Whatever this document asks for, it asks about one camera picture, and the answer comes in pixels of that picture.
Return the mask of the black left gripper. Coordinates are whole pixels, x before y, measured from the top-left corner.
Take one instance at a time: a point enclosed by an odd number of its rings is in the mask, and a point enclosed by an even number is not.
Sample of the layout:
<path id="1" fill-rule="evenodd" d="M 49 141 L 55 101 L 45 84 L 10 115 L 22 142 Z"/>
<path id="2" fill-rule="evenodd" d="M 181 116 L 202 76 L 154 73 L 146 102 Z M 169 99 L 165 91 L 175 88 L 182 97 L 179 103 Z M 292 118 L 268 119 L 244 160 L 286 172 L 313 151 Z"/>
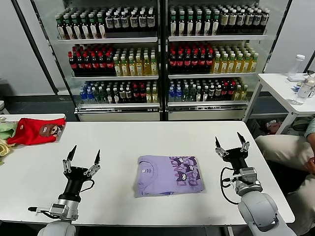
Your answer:
<path id="1" fill-rule="evenodd" d="M 67 178 L 67 184 L 64 192 L 59 195 L 59 200 L 81 201 L 79 194 L 83 183 L 91 179 L 88 176 L 93 176 L 100 170 L 100 150 L 98 150 L 94 164 L 89 169 L 71 166 L 76 148 L 77 145 L 68 153 L 67 159 L 63 160 L 63 173 Z"/>

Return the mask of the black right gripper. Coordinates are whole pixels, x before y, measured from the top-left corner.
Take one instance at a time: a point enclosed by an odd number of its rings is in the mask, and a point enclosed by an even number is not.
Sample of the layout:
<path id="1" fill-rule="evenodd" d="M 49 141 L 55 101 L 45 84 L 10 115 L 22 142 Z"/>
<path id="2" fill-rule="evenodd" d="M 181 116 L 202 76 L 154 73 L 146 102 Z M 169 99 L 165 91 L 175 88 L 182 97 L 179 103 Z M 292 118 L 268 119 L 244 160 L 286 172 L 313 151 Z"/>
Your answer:
<path id="1" fill-rule="evenodd" d="M 231 164 L 233 170 L 239 171 L 242 168 L 247 168 L 246 158 L 248 157 L 248 150 L 250 143 L 246 141 L 244 136 L 237 132 L 238 138 L 241 142 L 241 147 L 225 150 L 221 147 L 217 137 L 215 137 L 215 152 L 225 162 Z"/>

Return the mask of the person left hand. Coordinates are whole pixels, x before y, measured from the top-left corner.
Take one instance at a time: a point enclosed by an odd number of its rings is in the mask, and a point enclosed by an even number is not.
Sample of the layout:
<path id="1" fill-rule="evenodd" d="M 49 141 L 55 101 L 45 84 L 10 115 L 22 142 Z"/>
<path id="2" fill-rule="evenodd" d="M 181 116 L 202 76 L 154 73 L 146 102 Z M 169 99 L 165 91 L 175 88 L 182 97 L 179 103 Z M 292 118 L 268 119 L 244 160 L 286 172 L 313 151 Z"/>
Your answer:
<path id="1" fill-rule="evenodd" d="M 315 175 L 315 158 L 314 157 L 310 158 L 305 163 L 304 166 L 310 174 Z"/>

